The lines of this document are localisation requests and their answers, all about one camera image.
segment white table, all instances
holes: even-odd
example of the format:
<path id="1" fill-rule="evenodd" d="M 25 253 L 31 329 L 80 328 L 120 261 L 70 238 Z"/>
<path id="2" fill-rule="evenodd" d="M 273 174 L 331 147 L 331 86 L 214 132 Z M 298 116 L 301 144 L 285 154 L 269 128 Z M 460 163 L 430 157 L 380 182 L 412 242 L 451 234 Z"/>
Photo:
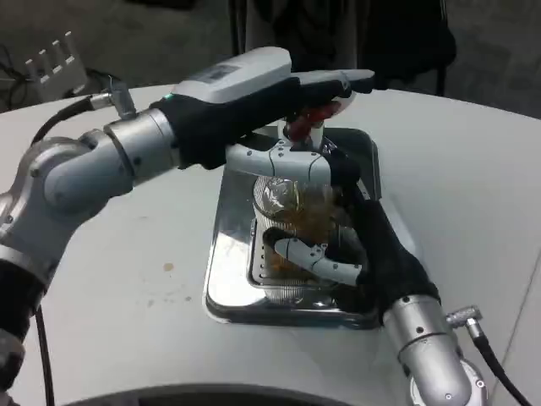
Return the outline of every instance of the white table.
<path id="1" fill-rule="evenodd" d="M 133 95 L 144 108 L 169 89 Z M 0 116 L 1 190 L 40 125 L 66 104 Z M 76 138 L 115 118 L 112 109 L 87 113 L 51 136 Z M 534 276 L 541 122 L 460 101 L 376 91 L 358 96 L 329 125 L 373 137 L 384 186 L 424 250 L 445 309 L 479 305 L 509 375 L 532 403 L 541 403 L 533 333 L 541 308 L 541 279 Z M 221 169 L 174 171 L 111 201 L 75 234 L 43 300 L 57 402 L 165 384 L 244 382 L 358 405 L 404 404 L 400 369 L 379 332 L 224 325 L 205 313 L 202 288 L 220 181 Z M 174 266 L 169 272 L 167 263 Z M 493 404 L 514 404 L 500 385 L 494 390 L 467 334 L 459 337 L 467 357 L 481 366 Z M 44 404 L 34 324 L 25 344 L 11 393 L 21 404 Z"/>

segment metal connector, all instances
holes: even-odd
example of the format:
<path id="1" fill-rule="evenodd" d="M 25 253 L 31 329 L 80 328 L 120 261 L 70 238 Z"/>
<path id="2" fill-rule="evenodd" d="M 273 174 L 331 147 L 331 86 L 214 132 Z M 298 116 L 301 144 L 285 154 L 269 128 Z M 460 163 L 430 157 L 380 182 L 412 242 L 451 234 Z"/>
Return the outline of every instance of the metal connector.
<path id="1" fill-rule="evenodd" d="M 449 313 L 445 319 L 451 328 L 464 327 L 469 319 L 482 320 L 483 315 L 477 306 L 468 306 Z"/>
<path id="2" fill-rule="evenodd" d="M 94 110 L 112 106 L 111 93 L 99 93 L 90 97 L 90 104 Z"/>
<path id="3" fill-rule="evenodd" d="M 484 331 L 477 319 L 467 319 L 466 328 L 472 340 L 484 336 Z"/>

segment black chair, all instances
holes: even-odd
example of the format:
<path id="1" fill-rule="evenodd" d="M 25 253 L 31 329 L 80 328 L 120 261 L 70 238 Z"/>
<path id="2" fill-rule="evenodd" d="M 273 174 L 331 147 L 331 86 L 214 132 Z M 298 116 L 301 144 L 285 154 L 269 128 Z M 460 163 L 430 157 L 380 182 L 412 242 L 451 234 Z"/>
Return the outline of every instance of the black chair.
<path id="1" fill-rule="evenodd" d="M 229 0 L 235 55 L 245 51 L 246 1 Z M 257 2 L 260 8 L 271 7 L 271 1 Z M 435 70 L 434 93 L 445 94 L 446 70 L 456 56 L 445 0 L 361 0 L 357 2 L 356 20 L 357 66 L 375 71 L 376 88 L 387 89 L 393 80 L 408 83 L 419 74 Z"/>

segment silver metal joint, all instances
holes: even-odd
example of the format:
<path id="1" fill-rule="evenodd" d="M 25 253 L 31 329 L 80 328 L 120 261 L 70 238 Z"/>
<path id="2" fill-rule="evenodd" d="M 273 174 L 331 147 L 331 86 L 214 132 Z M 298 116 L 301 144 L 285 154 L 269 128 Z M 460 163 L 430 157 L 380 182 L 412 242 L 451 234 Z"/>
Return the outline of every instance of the silver metal joint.
<path id="1" fill-rule="evenodd" d="M 145 110 L 134 119 L 107 125 L 104 131 L 125 155 L 134 184 L 142 184 L 180 163 L 175 134 L 160 110 Z"/>
<path id="2" fill-rule="evenodd" d="M 425 404 L 467 404 L 472 388 L 437 300 L 422 295 L 401 298 L 386 311 L 383 324 Z"/>
<path id="3" fill-rule="evenodd" d="M 451 328 L 464 327 L 468 319 L 482 320 L 483 315 L 477 306 L 468 306 L 449 313 L 445 319 Z"/>
<path id="4" fill-rule="evenodd" d="M 472 388 L 472 395 L 464 406 L 484 406 L 488 404 L 489 392 L 487 391 L 487 387 L 479 371 L 470 362 L 464 359 L 461 359 L 461 364 L 467 379 L 469 380 L 470 387 Z M 421 398 L 418 386 L 413 379 L 409 382 L 409 395 L 413 406 L 431 406 L 431 403 L 425 402 L 424 399 Z M 450 393 L 445 395 L 445 400 L 449 401 L 448 404 L 454 404 L 453 396 Z"/>

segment stainless steel tray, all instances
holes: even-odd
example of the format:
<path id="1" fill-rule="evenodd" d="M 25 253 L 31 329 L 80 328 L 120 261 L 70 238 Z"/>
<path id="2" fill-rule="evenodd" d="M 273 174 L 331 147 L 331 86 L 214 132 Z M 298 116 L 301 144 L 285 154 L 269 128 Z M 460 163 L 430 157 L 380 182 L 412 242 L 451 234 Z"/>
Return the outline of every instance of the stainless steel tray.
<path id="1" fill-rule="evenodd" d="M 368 155 L 374 153 L 368 148 Z M 377 195 L 379 177 L 375 177 L 375 170 L 367 173 L 374 174 L 374 179 L 365 179 L 367 189 Z M 205 279 L 205 303 L 210 314 L 220 321 L 248 324 L 377 327 L 374 311 L 348 313 L 338 309 L 331 300 L 312 305 L 304 303 L 299 307 L 276 304 L 269 300 L 263 288 L 249 282 L 254 260 L 254 181 L 255 176 L 246 173 L 225 169 L 223 174 Z"/>

